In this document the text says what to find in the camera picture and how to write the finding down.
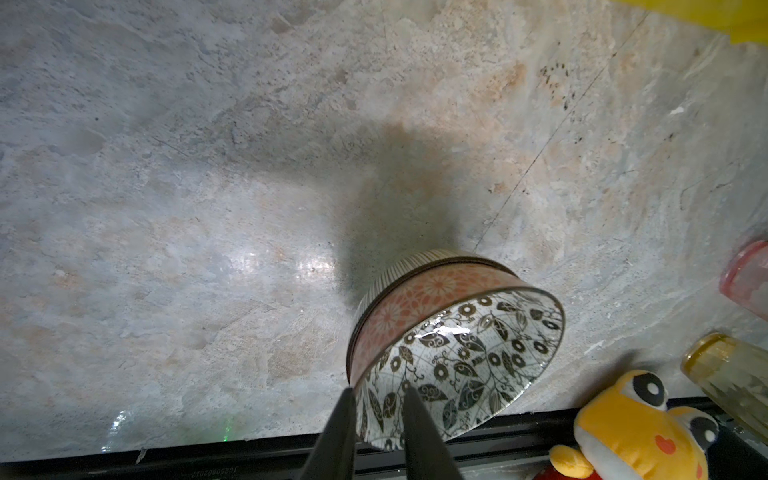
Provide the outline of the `pink patterned bowl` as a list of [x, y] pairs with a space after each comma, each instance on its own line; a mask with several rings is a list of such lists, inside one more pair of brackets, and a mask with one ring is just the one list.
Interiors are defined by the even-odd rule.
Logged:
[[543, 374], [564, 329], [554, 295], [495, 266], [441, 265], [401, 282], [362, 315], [351, 345], [358, 438], [403, 448], [409, 390], [442, 440], [472, 430]]

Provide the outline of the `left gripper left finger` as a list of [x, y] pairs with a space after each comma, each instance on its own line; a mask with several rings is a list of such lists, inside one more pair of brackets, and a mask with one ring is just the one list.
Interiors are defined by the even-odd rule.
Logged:
[[350, 480], [356, 453], [356, 404], [352, 388], [345, 388], [309, 455], [299, 478]]

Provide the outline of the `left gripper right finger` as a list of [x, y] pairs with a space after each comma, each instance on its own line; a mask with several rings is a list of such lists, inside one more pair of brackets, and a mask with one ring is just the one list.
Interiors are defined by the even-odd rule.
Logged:
[[402, 411], [406, 475], [412, 480], [461, 480], [462, 475], [414, 387], [406, 390]]

